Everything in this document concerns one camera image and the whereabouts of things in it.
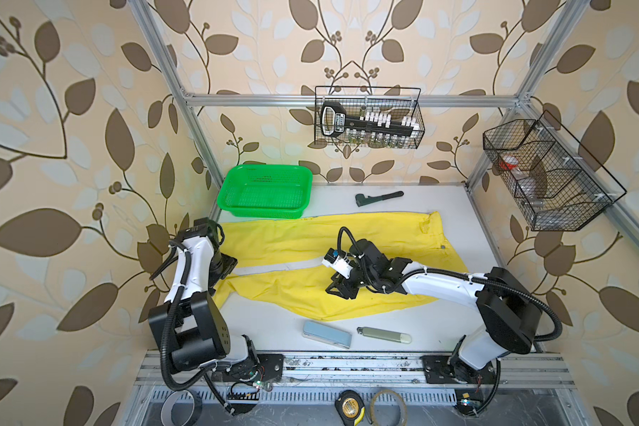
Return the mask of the yellow trousers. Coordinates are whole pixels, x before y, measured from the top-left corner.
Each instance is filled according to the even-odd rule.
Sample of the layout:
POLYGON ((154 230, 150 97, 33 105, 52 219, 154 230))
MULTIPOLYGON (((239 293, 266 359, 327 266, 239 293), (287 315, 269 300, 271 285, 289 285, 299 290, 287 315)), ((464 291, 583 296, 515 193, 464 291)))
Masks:
MULTIPOLYGON (((258 220, 224 226, 222 248, 240 268, 274 266, 322 259, 337 244, 341 227, 372 241, 387 257, 406 257, 426 266, 464 273, 467 267, 444 234, 440 214, 360 213, 297 220, 258 220)), ((332 271, 318 266, 293 271, 233 273, 218 282, 213 297, 222 307, 232 293, 278 305, 315 321, 342 321, 408 309, 432 302, 430 296, 373 294, 365 289, 354 300, 330 295, 332 271)))

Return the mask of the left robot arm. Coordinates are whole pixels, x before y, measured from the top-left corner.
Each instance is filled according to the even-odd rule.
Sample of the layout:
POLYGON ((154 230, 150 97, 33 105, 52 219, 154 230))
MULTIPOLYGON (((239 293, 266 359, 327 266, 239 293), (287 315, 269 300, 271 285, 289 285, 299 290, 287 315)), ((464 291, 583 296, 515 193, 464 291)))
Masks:
POLYGON ((252 340, 232 337, 216 306, 215 286, 237 266, 220 246, 225 231, 217 222, 201 218, 169 239, 169 255, 150 278, 154 280, 176 264, 174 280, 164 303, 149 311, 147 320, 159 350, 164 383, 184 391, 209 371, 224 371, 234 381, 252 383, 263 368, 252 340))

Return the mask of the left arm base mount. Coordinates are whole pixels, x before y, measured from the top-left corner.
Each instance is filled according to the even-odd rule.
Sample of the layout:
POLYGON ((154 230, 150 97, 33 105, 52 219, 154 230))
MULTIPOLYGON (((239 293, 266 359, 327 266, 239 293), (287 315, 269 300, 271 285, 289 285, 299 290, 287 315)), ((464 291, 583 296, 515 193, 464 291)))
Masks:
POLYGON ((259 354, 256 359, 248 357, 234 365, 218 365, 211 379, 224 383, 277 383, 282 379, 284 360, 281 353, 259 354))

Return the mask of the green plastic basket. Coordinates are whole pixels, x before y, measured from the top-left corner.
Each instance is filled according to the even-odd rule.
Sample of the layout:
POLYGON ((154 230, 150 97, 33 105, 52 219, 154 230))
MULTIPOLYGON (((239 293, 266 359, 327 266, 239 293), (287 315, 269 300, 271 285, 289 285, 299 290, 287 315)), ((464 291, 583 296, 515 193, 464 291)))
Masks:
POLYGON ((218 207, 238 218, 298 219, 310 204, 312 181, 303 166, 240 165, 226 175, 218 207))

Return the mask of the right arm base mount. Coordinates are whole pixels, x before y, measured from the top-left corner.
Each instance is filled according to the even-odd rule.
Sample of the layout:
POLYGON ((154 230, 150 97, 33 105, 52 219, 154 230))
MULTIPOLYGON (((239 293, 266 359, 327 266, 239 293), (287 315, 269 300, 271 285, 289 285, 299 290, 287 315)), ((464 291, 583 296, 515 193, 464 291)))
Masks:
POLYGON ((491 362, 482 369, 470 367, 452 355, 424 355, 421 358, 426 383, 477 386, 495 384, 497 370, 491 362))

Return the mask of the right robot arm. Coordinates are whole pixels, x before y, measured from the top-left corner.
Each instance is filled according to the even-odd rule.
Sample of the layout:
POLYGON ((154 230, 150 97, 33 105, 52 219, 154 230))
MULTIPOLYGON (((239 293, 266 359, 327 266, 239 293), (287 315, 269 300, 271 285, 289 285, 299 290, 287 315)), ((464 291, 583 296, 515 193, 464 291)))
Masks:
POLYGON ((383 295, 431 296, 476 309, 483 325, 460 339, 449 360, 459 371, 477 372, 506 354, 528 354, 534 344, 563 333, 556 312, 504 268, 456 273, 409 258, 388 258, 365 239, 347 251, 328 250, 322 264, 334 271, 326 292, 345 300, 369 289, 383 295))

